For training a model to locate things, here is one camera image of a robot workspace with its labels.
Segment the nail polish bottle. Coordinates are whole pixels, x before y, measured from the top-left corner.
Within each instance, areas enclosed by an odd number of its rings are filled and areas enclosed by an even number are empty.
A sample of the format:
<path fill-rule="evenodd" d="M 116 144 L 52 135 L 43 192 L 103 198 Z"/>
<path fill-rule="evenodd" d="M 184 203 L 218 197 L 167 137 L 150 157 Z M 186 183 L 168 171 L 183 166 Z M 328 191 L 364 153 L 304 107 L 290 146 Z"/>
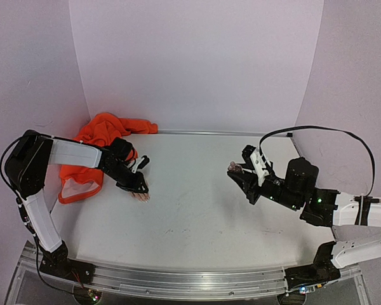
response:
<path fill-rule="evenodd" d="M 229 172 L 242 172 L 243 167 L 240 164 L 238 164 L 234 161 L 231 161 L 227 170 Z"/>

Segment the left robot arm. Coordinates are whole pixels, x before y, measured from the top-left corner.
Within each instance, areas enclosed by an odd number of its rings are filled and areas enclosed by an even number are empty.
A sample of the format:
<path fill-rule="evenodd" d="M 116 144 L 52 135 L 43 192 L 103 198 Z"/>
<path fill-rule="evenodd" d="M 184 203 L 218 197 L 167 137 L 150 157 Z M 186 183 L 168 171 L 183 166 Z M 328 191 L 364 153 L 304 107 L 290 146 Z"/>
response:
<path fill-rule="evenodd" d="M 133 144 L 115 139 L 105 147 L 27 130 L 14 140 L 0 159 L 0 176 L 16 196 L 24 226 L 50 254 L 64 247 L 44 198 L 49 165 L 71 165 L 100 170 L 124 191 L 148 196 L 141 170 L 148 156 L 135 157 Z"/>

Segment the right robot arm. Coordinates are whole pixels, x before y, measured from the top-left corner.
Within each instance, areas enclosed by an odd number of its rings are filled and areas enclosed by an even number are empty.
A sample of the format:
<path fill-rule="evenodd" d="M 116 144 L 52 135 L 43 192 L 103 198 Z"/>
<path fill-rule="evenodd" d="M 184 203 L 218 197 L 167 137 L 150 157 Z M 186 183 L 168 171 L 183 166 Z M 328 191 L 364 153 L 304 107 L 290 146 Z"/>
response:
<path fill-rule="evenodd" d="M 231 162 L 227 175 L 254 205 L 264 197 L 293 211 L 313 226 L 371 226 L 380 232 L 370 237 L 334 241 L 329 260 L 337 269 L 381 258 L 381 197 L 352 195 L 316 187 L 318 167 L 305 158 L 289 161 L 283 179 L 259 160 L 245 164 Z"/>

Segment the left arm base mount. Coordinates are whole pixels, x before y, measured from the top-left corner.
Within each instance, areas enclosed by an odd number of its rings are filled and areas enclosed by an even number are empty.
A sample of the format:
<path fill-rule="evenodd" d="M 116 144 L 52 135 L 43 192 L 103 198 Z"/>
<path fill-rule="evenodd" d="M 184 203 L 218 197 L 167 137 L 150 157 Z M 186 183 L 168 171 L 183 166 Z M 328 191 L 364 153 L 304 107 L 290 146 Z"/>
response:
<path fill-rule="evenodd" d="M 69 258 L 69 250 L 64 241 L 61 245 L 49 252 L 38 243 L 43 255 L 39 271 L 50 276 L 76 281 L 81 284 L 90 284 L 95 274 L 95 265 L 89 262 L 77 261 Z"/>

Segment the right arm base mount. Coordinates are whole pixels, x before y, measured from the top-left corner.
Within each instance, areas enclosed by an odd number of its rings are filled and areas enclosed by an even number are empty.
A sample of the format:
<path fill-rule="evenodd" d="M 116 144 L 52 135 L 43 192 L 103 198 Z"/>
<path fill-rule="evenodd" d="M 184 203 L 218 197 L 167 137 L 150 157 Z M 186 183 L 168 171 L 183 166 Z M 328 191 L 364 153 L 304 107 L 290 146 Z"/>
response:
<path fill-rule="evenodd" d="M 285 269 L 285 280 L 289 291 L 318 284 L 325 284 L 329 281 L 340 278 L 340 270 L 332 263 L 333 247 L 337 243 L 331 241 L 319 246 L 311 264 Z"/>

